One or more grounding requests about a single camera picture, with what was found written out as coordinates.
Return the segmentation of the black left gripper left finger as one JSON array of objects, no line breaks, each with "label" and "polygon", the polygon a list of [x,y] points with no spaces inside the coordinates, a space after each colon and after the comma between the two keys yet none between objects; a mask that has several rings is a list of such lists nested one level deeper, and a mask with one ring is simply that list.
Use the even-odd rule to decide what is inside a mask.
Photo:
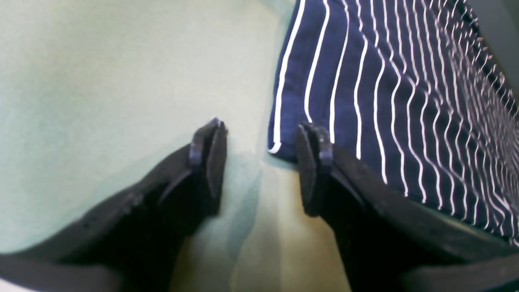
[{"label": "black left gripper left finger", "polygon": [[140,181],[46,240],[1,254],[1,290],[166,292],[186,237],[219,211],[227,128],[218,118]]}]

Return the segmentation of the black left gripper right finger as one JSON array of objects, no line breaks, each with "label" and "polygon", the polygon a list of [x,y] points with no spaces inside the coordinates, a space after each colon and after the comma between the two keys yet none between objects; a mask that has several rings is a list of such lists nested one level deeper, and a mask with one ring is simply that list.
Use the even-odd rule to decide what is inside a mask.
[{"label": "black left gripper right finger", "polygon": [[517,292],[518,248],[421,207],[334,146],[296,134],[302,205],[332,229],[353,292]]}]

